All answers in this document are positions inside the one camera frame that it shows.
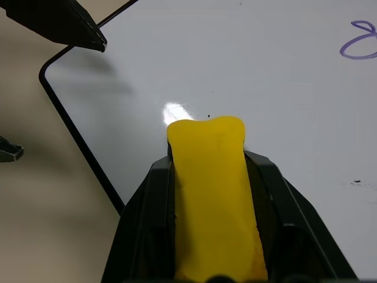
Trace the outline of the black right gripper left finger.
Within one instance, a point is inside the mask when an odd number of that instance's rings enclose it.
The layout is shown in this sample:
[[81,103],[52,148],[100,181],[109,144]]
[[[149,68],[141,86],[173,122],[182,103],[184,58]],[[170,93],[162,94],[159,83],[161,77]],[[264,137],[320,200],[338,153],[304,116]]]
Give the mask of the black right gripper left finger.
[[154,162],[123,209],[101,283],[173,283],[174,164]]

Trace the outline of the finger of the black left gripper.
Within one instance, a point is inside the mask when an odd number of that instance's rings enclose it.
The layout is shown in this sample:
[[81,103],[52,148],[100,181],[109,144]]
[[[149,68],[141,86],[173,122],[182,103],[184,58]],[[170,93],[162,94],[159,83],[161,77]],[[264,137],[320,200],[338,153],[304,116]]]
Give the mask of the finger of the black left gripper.
[[0,136],[0,163],[17,161],[24,153],[24,148]]
[[104,52],[107,40],[77,0],[0,0],[8,18],[59,44]]

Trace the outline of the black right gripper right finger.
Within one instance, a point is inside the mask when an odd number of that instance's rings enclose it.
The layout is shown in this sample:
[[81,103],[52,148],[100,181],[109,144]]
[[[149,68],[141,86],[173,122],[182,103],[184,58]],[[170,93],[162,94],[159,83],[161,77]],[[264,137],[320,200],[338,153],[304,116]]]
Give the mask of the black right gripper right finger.
[[267,157],[244,153],[268,280],[357,281],[312,204]]

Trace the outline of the yellow whiteboard eraser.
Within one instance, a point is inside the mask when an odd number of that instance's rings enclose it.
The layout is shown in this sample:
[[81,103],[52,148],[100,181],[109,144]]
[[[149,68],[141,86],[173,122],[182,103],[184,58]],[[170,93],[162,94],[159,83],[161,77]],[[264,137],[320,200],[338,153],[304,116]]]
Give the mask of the yellow whiteboard eraser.
[[175,173],[175,277],[267,279],[237,117],[167,127]]

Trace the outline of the black-framed whiteboard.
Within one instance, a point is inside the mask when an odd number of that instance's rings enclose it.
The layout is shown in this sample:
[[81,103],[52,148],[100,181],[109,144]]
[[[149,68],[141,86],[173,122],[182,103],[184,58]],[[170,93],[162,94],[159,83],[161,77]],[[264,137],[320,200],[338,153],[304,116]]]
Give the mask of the black-framed whiteboard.
[[377,279],[377,58],[339,53],[355,20],[377,27],[377,0],[130,1],[101,23],[105,52],[65,48],[39,80],[116,210],[170,123],[235,116]]

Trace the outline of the purple marker drawing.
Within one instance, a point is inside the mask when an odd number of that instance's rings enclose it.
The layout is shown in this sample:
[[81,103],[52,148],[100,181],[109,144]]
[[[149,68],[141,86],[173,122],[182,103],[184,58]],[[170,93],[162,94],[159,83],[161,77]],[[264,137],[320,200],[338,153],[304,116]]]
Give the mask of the purple marker drawing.
[[347,49],[359,41],[363,41],[367,38],[375,38],[377,40],[377,27],[371,22],[365,20],[355,20],[351,21],[350,24],[353,27],[364,30],[366,33],[346,42],[339,50],[340,55],[350,60],[368,60],[377,58],[377,51],[366,55],[350,55],[347,53]]

